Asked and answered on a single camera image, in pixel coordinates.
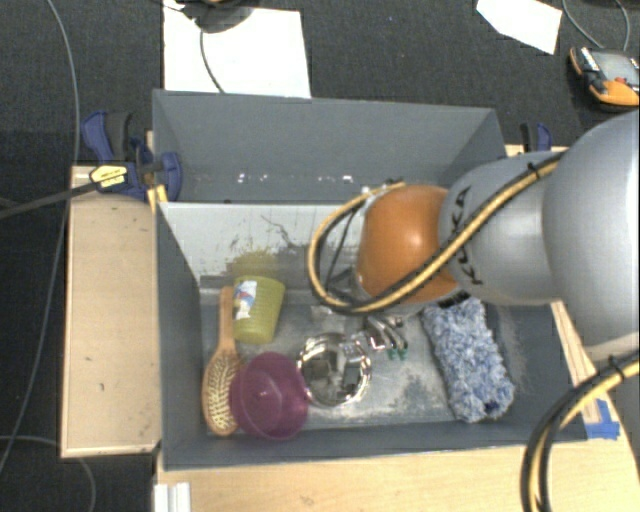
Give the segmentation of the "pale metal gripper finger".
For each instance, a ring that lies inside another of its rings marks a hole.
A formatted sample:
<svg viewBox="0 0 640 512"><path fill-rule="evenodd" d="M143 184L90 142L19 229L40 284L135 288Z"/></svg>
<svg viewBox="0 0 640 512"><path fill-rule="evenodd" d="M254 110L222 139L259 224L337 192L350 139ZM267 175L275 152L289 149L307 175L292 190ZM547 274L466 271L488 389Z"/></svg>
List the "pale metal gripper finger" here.
<svg viewBox="0 0 640 512"><path fill-rule="evenodd" d="M343 350L343 391L349 396L360 396L369 379L369 359L357 343L345 343Z"/></svg>
<svg viewBox="0 0 640 512"><path fill-rule="evenodd" d="M308 386L326 385L330 375L331 364L324 356L308 359L304 363L304 379Z"/></svg>

